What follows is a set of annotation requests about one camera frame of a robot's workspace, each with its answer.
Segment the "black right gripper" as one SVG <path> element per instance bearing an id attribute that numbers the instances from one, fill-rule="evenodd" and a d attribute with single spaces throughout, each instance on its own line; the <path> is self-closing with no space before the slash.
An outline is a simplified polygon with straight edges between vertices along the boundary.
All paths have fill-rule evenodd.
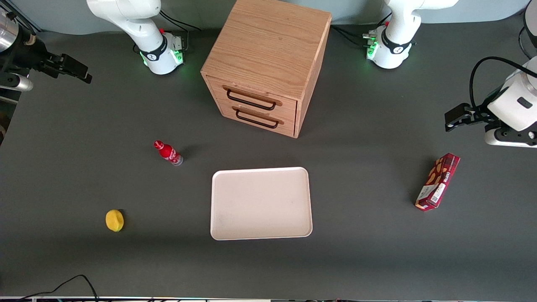
<path id="1" fill-rule="evenodd" d="M 92 75 L 88 67 L 67 54 L 62 54 L 62 71 L 54 62 L 59 59 L 46 50 L 44 42 L 37 39 L 33 45 L 26 45 L 21 37 L 1 36 L 1 78 L 27 77 L 30 70 L 36 70 L 48 76 L 58 78 L 66 74 L 90 84 Z"/>

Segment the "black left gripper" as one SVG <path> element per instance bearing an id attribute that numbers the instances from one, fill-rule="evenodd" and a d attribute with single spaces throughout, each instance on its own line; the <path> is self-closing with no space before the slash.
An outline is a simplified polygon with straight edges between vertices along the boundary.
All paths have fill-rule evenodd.
<path id="1" fill-rule="evenodd" d="M 503 122 L 487 107 L 487 103 L 471 105 L 461 103 L 445 113 L 445 132 L 462 125 L 486 124 L 486 128 L 500 128 Z"/>

